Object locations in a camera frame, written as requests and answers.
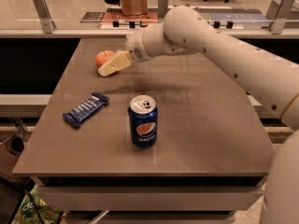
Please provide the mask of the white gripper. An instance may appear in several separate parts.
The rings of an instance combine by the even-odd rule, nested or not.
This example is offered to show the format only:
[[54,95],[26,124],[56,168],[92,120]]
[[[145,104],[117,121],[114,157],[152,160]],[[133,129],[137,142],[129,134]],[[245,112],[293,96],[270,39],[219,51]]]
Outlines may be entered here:
[[150,61],[152,57],[147,53],[143,42],[144,33],[144,30],[137,30],[126,36],[125,47],[128,52],[123,50],[114,51],[114,55],[101,67],[98,67],[98,73],[102,77],[112,75],[129,67],[132,64],[132,59],[139,63]]

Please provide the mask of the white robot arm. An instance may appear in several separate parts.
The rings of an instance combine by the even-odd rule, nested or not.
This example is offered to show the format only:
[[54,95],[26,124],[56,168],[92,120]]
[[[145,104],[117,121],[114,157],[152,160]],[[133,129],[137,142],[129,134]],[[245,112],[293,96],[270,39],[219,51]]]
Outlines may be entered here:
[[106,77],[162,55],[200,52],[275,118],[292,129],[266,181],[260,224],[299,224],[299,66],[212,28],[195,9],[178,6],[164,20],[127,37],[98,69]]

